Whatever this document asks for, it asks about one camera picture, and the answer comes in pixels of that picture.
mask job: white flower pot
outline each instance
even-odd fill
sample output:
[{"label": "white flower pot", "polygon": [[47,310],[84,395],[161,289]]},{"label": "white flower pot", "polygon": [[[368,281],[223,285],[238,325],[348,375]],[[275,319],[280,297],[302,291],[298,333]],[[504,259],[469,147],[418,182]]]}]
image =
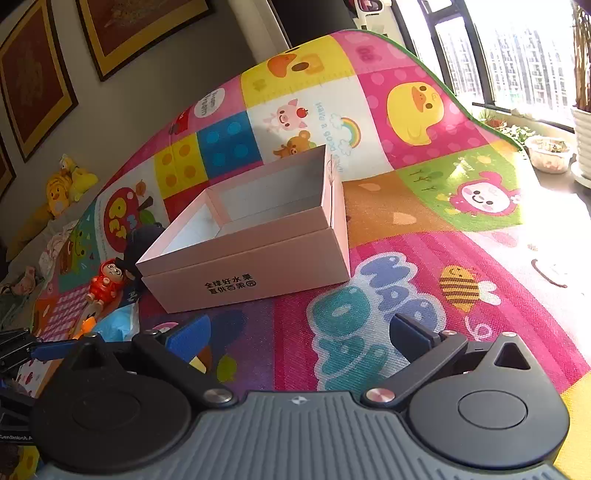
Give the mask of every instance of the white flower pot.
[{"label": "white flower pot", "polygon": [[573,107],[577,160],[581,173],[591,179],[591,113]]}]

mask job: rainbow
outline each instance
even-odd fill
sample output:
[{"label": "rainbow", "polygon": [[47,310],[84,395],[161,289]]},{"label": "rainbow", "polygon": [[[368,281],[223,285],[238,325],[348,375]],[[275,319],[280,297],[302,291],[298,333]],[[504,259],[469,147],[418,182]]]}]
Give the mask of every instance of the rainbow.
[{"label": "rainbow", "polygon": [[359,129],[359,125],[345,116],[341,120],[343,121],[343,127],[351,133],[349,145],[351,145],[351,148],[355,148],[361,142],[361,130]]}]

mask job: red toy figure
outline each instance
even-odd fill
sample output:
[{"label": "red toy figure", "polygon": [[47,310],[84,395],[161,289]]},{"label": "red toy figure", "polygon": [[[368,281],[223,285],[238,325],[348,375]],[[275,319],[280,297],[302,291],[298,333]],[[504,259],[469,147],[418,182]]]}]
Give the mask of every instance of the red toy figure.
[{"label": "red toy figure", "polygon": [[86,295],[88,302],[97,301],[101,306],[112,302],[117,292],[123,287],[123,272],[117,265],[115,259],[111,258],[100,266],[97,277],[90,281],[90,293]]}]

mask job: yellow plush toy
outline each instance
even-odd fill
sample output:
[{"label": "yellow plush toy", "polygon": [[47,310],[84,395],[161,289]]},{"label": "yellow plush toy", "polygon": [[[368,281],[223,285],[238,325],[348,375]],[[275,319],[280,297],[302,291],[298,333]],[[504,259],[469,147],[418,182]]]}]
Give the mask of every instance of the yellow plush toy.
[{"label": "yellow plush toy", "polygon": [[69,176],[72,179],[69,196],[70,201],[78,202],[89,188],[96,184],[99,179],[94,173],[85,168],[80,168],[68,155],[62,155],[60,160],[60,173],[62,176]]},{"label": "yellow plush toy", "polygon": [[70,177],[63,177],[59,173],[54,173],[49,180],[45,188],[47,195],[47,204],[51,214],[57,218],[64,210],[70,206],[70,187],[72,186],[72,180]]}]

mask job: metal screw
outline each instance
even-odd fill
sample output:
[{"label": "metal screw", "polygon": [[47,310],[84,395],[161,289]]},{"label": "metal screw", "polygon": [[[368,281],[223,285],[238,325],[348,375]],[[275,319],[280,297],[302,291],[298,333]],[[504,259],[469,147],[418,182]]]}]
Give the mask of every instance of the metal screw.
[{"label": "metal screw", "polygon": [[395,399],[396,395],[387,388],[372,388],[365,392],[365,398],[376,403],[388,403]]},{"label": "metal screw", "polygon": [[203,398],[209,403],[221,405],[222,403],[228,403],[234,398],[234,394],[225,388],[210,388],[203,394]]}]

